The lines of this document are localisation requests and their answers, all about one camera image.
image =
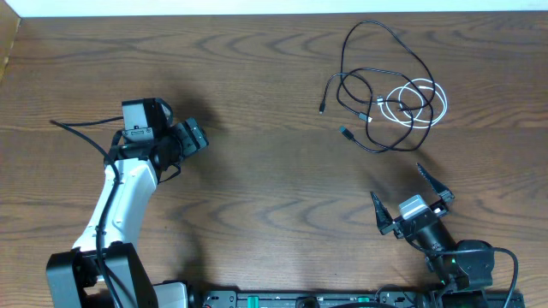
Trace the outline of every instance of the white wall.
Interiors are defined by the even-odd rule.
[[[548,0],[6,0],[21,17],[547,10]]]

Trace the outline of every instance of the wooden table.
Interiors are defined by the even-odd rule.
[[[456,195],[444,222],[520,259],[528,306],[548,305],[548,14],[450,13],[25,19],[0,87],[0,306],[51,305],[45,265],[81,234],[104,182],[102,157],[52,126],[121,114],[161,97],[193,116],[210,147],[158,187],[139,252],[152,282],[240,289],[374,290],[436,281],[423,256],[381,236],[370,191],[396,215],[434,195],[420,162]],[[325,82],[347,31],[364,19],[401,35],[448,94],[419,151],[373,155],[337,131],[363,124]],[[347,68],[425,77],[382,29],[351,39]],[[375,95],[402,80],[368,75]],[[372,133],[403,127],[375,107]],[[82,129],[102,146],[122,124]],[[412,145],[419,135],[411,136]],[[494,289],[511,260],[496,256]]]

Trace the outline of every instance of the cable plug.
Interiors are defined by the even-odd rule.
[[[358,117],[363,120],[363,121],[367,121],[368,123],[371,123],[371,121],[373,121],[373,118],[371,118],[369,115],[366,115],[365,113],[363,112],[360,112],[358,114]]]
[[[319,105],[319,113],[323,114],[325,110],[325,98],[322,99],[322,103]]]
[[[339,132],[341,132],[342,135],[346,137],[346,139],[350,141],[354,140],[354,134],[350,132],[346,127],[341,126],[341,128],[339,128]]]

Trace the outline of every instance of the black cable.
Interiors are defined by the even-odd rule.
[[[106,287],[109,289],[110,295],[114,299],[116,306],[118,308],[122,308],[122,302],[120,301],[120,298],[118,297],[118,294],[116,293],[116,290],[114,289],[114,286],[112,285],[112,280],[110,279],[110,276],[108,274],[109,270],[103,259],[104,225],[106,223],[106,217],[109,212],[110,205],[112,204],[112,199],[116,195],[116,190],[118,189],[118,186],[120,185],[120,173],[118,172],[118,168],[114,164],[114,160],[107,154],[106,151],[103,150],[103,148],[101,148],[101,146],[95,143],[95,141],[91,140],[85,134],[80,133],[77,130],[74,130],[73,128],[69,127],[66,124],[59,123],[58,121],[53,121],[53,120],[50,120],[50,123],[75,134],[76,136],[84,139],[87,143],[92,145],[95,149],[97,149],[97,151],[99,151],[103,155],[104,160],[110,165],[110,167],[112,168],[112,171],[114,172],[114,185],[112,186],[112,190],[110,191],[109,197],[107,198],[106,203],[104,204],[103,212],[101,213],[101,217],[99,218],[98,225],[95,228],[95,231],[97,232],[96,253],[97,253],[97,263],[99,266],[99,271],[101,272],[101,275],[104,278],[104,283],[106,284]]]
[[[356,68],[356,69],[353,69],[347,73],[343,72],[343,67],[344,67],[344,52],[346,50],[346,46],[347,46],[347,43],[348,43],[348,39],[350,38],[350,35],[352,34],[352,32],[357,28],[359,27],[360,25],[364,25],[364,24],[374,24],[374,25],[378,25],[378,26],[381,26],[382,28],[386,29],[386,31],[388,31],[393,37],[394,39],[409,53],[411,54],[421,65],[422,67],[425,69],[425,71],[428,73],[428,76],[430,78],[430,81],[432,82],[432,95],[430,96],[430,98],[426,98],[426,96],[424,95],[424,93],[419,89],[419,87],[417,85],[415,85],[415,83],[413,81],[411,81],[411,79],[409,79],[406,75],[402,74],[402,73],[398,73],[398,72],[393,72],[393,71],[389,71],[389,70],[384,70],[384,69],[378,69],[378,68]],[[369,141],[371,143],[373,143],[374,145],[378,146],[380,148],[380,150],[376,150],[376,149],[371,149],[365,145],[363,145],[360,141],[354,139],[354,135],[352,135],[352,138],[348,138],[348,135],[345,134],[345,136],[354,141],[359,147],[361,147],[362,149],[366,150],[366,151],[369,151],[371,153],[383,153],[383,152],[386,152],[386,151],[415,151],[417,150],[421,145],[422,143],[425,141],[426,137],[428,136],[428,134],[430,133],[430,127],[432,126],[432,122],[433,122],[433,117],[434,117],[434,110],[433,110],[433,107],[432,107],[432,100],[435,98],[436,96],[436,83],[434,82],[434,78],[432,76],[432,73],[430,72],[430,69],[428,69],[428,67],[426,66],[426,64],[412,51],[410,50],[398,37],[397,35],[390,29],[388,28],[386,25],[382,24],[381,22],[378,22],[378,21],[362,21],[362,22],[359,22],[358,24],[356,24],[351,30],[350,32],[348,32],[346,38],[344,39],[344,42],[342,43],[342,52],[341,52],[341,70],[340,70],[340,73],[337,73],[337,74],[333,74],[329,80],[327,81],[326,83],[326,86],[325,86],[325,90],[324,90],[324,96],[322,98],[322,102],[319,106],[319,113],[322,114],[324,112],[324,109],[325,109],[325,100],[327,98],[327,90],[329,88],[329,85],[331,83],[331,81],[336,77],[336,76],[340,76],[340,83],[337,87],[337,102],[342,106],[344,107],[346,110],[350,111],[351,113],[353,113],[354,115],[356,116],[360,116],[360,118],[363,119],[363,115],[364,116],[369,116],[370,115],[370,112],[371,112],[371,107],[373,104],[375,103],[381,103],[381,102],[373,102],[373,90],[372,90],[372,87],[371,85],[367,82],[367,80],[357,74],[356,72],[360,72],[360,71],[368,71],[368,72],[374,72],[374,73],[381,73],[381,74],[393,74],[393,75],[397,75],[397,76],[400,76],[402,77],[403,79],[405,79],[407,82],[409,82],[409,84],[411,86],[413,86],[413,88],[422,96],[422,98],[424,98],[426,100],[426,104],[423,104],[419,107],[413,107],[413,108],[410,108],[408,107],[407,105],[405,105],[403,102],[399,101],[399,100],[395,100],[395,99],[387,99],[387,100],[384,100],[382,103],[398,103],[400,104],[402,107],[398,110],[398,111],[401,111],[401,112],[407,112],[407,114],[411,117],[411,126],[409,127],[409,130],[399,139],[397,139],[394,143],[392,143],[391,145],[383,145],[381,143],[379,143],[377,140],[373,139],[369,133],[369,121],[366,121],[366,136],[367,138],[369,139]],[[358,80],[360,80],[361,82],[363,82],[366,86],[367,86],[367,89],[369,90],[369,100],[363,100],[363,99],[360,99],[360,98],[357,98],[346,86],[346,84],[344,83],[344,81],[349,77],[349,76],[352,76]],[[341,95],[341,88],[344,89],[344,91],[356,102],[356,103],[359,103],[359,104],[367,104],[367,112],[364,112],[364,113],[360,113],[358,112],[357,110],[354,110],[350,107],[348,107],[340,98],[340,95]],[[422,110],[423,108],[425,107],[428,107],[430,109],[430,120],[428,122],[428,126],[426,127],[426,130],[425,130],[425,133],[424,135],[422,136],[422,138],[420,139],[419,143],[414,146],[414,147],[411,147],[411,148],[400,148],[400,147],[397,147],[397,145],[399,145],[404,139],[406,139],[409,134],[411,133],[411,131],[413,130],[413,125],[414,125],[414,116],[413,116],[413,113],[411,112],[412,110]]]
[[[98,124],[103,124],[103,123],[108,123],[110,121],[118,121],[118,120],[123,120],[123,116],[115,116],[115,117],[110,118],[110,119],[104,119],[104,120],[93,121],[93,122],[63,123],[63,125],[68,126],[68,127],[81,127],[81,126],[98,125]]]
[[[170,177],[168,177],[167,179],[165,180],[162,180],[162,181],[159,181],[158,184],[160,183],[165,183],[166,181],[169,181],[171,179],[173,179],[174,177],[178,176],[181,174],[181,165],[178,164],[178,163],[172,163],[171,166],[177,168],[177,171],[173,173],[173,175],[170,175]]]
[[[455,283],[453,281],[449,281],[445,287],[442,288],[442,290],[437,293],[434,296],[433,302],[434,302],[434,308],[443,308],[444,303],[442,302],[442,296],[444,296],[449,290],[455,286]]]
[[[515,290],[515,284],[517,283],[517,275],[519,270],[519,262],[517,260],[517,257],[513,252],[506,248],[500,248],[500,247],[488,247],[488,248],[482,248],[482,249],[467,249],[462,251],[434,251],[429,249],[424,249],[418,245],[416,245],[413,241],[407,240],[406,241],[416,250],[423,252],[425,254],[433,254],[433,255],[455,255],[455,254],[464,254],[464,253],[475,253],[475,252],[503,252],[509,255],[512,258],[512,261],[514,262],[514,274],[512,275],[512,282],[510,283],[510,287],[508,290],[508,295],[506,296],[506,300],[504,301],[503,308],[508,307],[508,304],[510,300],[512,299],[512,294]]]
[[[112,135],[112,141],[110,142],[110,146],[115,146],[120,143],[120,139],[122,138],[123,129],[118,129],[114,135]]]
[[[380,287],[380,288],[377,290],[377,292],[375,293],[375,296],[374,296],[375,300],[378,300],[377,297],[378,297],[378,295],[380,294],[380,292],[381,292],[384,288],[387,288],[387,287],[395,287],[395,288],[399,289],[400,292],[403,293],[403,296],[405,296],[405,298],[409,301],[409,303],[412,304],[412,307],[415,307],[415,301],[412,300],[412,299],[408,296],[408,294],[405,293],[405,291],[403,291],[402,287],[400,287],[400,286],[398,286],[398,285],[395,285],[395,284],[391,284],[391,283],[390,283],[390,284],[387,284],[387,285],[384,285],[384,286]]]

